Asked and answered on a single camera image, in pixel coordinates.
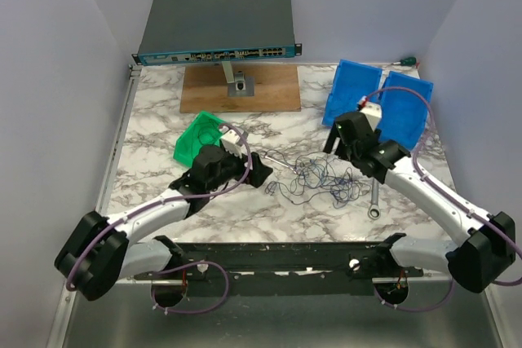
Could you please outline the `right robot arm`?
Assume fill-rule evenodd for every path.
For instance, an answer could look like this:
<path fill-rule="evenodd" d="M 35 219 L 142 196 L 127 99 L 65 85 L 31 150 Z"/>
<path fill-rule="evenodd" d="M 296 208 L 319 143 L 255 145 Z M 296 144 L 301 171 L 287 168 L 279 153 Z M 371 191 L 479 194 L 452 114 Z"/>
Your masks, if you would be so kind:
<path fill-rule="evenodd" d="M 514 220 L 503 212 L 492 215 L 446 187 L 398 142 L 380 142 L 380 132 L 374 128 L 378 119 L 365 110 L 337 117 L 325 152 L 407 197 L 449 239 L 393 238 L 388 249 L 376 254 L 377 270 L 386 276 L 403 267 L 439 271 L 472 293 L 483 292 L 515 261 Z"/>

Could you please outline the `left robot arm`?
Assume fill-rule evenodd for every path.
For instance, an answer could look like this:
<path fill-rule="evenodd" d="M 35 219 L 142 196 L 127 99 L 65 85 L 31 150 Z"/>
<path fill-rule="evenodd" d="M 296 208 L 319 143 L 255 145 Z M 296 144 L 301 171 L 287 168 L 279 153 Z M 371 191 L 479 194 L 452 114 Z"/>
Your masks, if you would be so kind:
<path fill-rule="evenodd" d="M 179 256 L 159 240 L 142 243 L 158 229 L 201 211 L 213 197 L 245 184 L 261 187 L 273 169 L 256 152 L 236 156 L 223 147 L 208 145 L 190 169 L 148 203 L 119 214 L 85 214 L 54 261 L 69 291 L 89 301 L 104 296 L 121 278 L 155 271 L 164 279 L 175 277 Z"/>

